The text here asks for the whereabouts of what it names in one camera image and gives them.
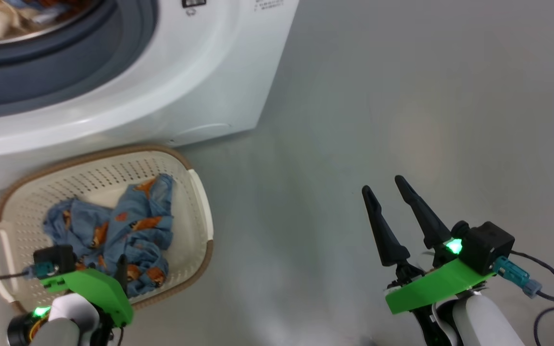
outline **green light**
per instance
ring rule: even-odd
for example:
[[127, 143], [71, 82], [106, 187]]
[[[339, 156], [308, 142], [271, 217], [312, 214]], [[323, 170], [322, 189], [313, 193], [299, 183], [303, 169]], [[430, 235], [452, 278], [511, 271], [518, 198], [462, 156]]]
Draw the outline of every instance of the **green light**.
[[48, 311], [50, 311], [50, 307], [45, 307], [45, 308], [37, 307], [33, 311], [33, 316], [35, 316], [35, 317], [44, 317], [44, 315], [46, 315], [48, 313]]
[[461, 239], [453, 239], [452, 241], [446, 243], [446, 246], [455, 255], [458, 255], [459, 252], [461, 252], [461, 249], [463, 249], [463, 245], [461, 245]]

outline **black and white sticker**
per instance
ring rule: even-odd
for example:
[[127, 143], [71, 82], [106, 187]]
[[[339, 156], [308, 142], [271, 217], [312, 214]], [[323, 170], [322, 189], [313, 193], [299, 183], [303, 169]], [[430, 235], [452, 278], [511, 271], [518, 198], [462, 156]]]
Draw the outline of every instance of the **black and white sticker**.
[[285, 0], [255, 0], [254, 11], [264, 11], [283, 6]]

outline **washing machine door opening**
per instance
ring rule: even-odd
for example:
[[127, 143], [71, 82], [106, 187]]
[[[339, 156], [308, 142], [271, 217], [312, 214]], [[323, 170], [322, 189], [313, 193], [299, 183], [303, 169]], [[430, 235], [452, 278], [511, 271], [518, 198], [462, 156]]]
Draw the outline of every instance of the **washing machine door opening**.
[[0, 44], [0, 116], [73, 99], [117, 77], [145, 50], [157, 20], [157, 0], [101, 0], [56, 31]]

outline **laundry in drum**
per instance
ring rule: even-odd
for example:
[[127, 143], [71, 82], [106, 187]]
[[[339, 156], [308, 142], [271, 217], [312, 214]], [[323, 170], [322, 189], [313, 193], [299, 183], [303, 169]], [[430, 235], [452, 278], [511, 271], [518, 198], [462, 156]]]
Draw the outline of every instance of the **laundry in drum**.
[[0, 39], [22, 37], [66, 22], [100, 0], [0, 0]]
[[162, 256], [172, 243], [172, 187], [174, 180], [158, 175], [130, 185], [114, 210], [67, 199], [48, 211], [44, 232], [55, 245], [72, 245], [77, 270], [95, 267], [114, 275], [126, 255], [127, 295], [145, 294], [161, 287], [168, 277]]

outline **blue cloth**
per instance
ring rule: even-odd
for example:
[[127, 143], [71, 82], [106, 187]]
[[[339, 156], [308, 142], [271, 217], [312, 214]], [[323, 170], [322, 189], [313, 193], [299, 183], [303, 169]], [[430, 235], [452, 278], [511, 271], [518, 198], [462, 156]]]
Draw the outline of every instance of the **blue cloth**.
[[168, 262], [161, 250], [172, 243], [172, 177], [161, 174], [145, 183], [130, 185], [114, 210], [68, 199], [53, 206], [44, 232], [56, 245], [72, 245], [77, 269], [93, 263], [114, 274], [122, 254], [127, 268], [127, 295], [135, 297], [165, 283]]

